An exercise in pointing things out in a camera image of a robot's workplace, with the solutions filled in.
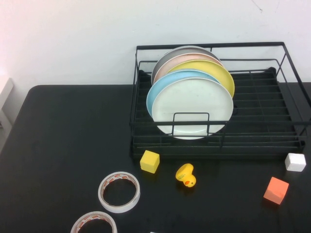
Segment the white cube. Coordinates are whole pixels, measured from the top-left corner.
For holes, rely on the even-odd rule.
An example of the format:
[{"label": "white cube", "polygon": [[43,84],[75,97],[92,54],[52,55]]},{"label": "white cube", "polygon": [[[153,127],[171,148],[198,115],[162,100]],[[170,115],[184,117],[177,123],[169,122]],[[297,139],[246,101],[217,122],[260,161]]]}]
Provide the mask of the white cube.
[{"label": "white cube", "polygon": [[288,171],[302,171],[306,166],[305,155],[288,153],[285,159],[285,166]]}]

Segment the yellow cube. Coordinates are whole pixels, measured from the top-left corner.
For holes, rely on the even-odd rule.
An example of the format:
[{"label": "yellow cube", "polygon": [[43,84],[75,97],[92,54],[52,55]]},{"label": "yellow cube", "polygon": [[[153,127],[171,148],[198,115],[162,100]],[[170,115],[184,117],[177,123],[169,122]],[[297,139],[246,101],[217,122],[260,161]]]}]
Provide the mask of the yellow cube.
[{"label": "yellow cube", "polygon": [[141,170],[155,173],[157,167],[160,164],[160,155],[151,151],[146,150],[140,160]]}]

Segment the blue plate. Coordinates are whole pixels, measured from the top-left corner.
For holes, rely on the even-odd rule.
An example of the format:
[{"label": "blue plate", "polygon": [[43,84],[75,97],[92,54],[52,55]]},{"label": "blue plate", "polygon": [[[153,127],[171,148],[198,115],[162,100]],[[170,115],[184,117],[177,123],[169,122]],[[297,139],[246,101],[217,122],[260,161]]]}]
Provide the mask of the blue plate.
[{"label": "blue plate", "polygon": [[204,79],[209,79],[212,81],[215,81],[217,83],[218,80],[215,79],[213,76],[197,70],[197,69],[181,69],[174,71],[172,73],[169,73],[165,76],[163,76],[161,79],[159,79],[149,90],[148,95],[147,95],[147,100],[146,100],[146,105],[147,105],[147,110],[150,116],[152,117],[152,105],[158,96],[158,94],[168,85],[185,79],[189,77],[196,77],[196,78],[204,78]]}]

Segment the masking tape roll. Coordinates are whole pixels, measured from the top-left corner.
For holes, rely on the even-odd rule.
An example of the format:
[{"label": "masking tape roll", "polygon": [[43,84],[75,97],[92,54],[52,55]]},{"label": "masking tape roll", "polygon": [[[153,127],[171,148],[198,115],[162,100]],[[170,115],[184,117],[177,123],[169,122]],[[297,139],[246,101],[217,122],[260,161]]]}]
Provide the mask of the masking tape roll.
[{"label": "masking tape roll", "polygon": [[[134,197],[127,204],[124,204],[121,206],[110,205],[104,200],[104,190],[106,189],[108,184],[118,179],[126,179],[126,180],[131,181],[135,185],[136,193]],[[129,211],[137,204],[139,198],[140,198],[140,186],[139,186],[138,180],[136,179],[135,176],[125,171],[114,172],[106,176],[106,178],[103,179],[103,181],[101,182],[98,188],[99,201],[101,202],[102,206],[106,210],[113,212],[113,213],[124,213],[126,211]]]},{"label": "masking tape roll", "polygon": [[82,228],[84,224],[86,224],[89,221],[95,220],[95,219],[101,219],[105,220],[111,225],[112,228],[112,233],[118,233],[117,231],[117,226],[113,218],[104,212],[101,211],[94,211],[94,212],[89,212],[83,216],[81,216],[73,225],[70,233],[78,233],[79,230]]}]

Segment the gray plate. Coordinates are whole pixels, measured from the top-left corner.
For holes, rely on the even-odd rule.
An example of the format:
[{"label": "gray plate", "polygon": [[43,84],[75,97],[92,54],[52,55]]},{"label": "gray plate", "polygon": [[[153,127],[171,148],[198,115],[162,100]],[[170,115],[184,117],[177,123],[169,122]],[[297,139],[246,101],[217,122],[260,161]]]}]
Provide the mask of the gray plate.
[{"label": "gray plate", "polygon": [[169,61],[170,59],[172,59],[176,56],[180,56],[180,55],[183,55],[186,53],[202,53],[202,54],[206,54],[206,55],[220,61],[213,53],[211,53],[210,51],[207,51],[206,49],[204,49],[202,47],[192,46],[192,45],[181,46],[181,47],[175,48],[175,49],[167,52],[160,60],[158,60],[158,62],[155,65],[155,68],[151,74],[151,84],[152,85],[154,84],[154,79],[155,79],[157,72],[167,61]]}]

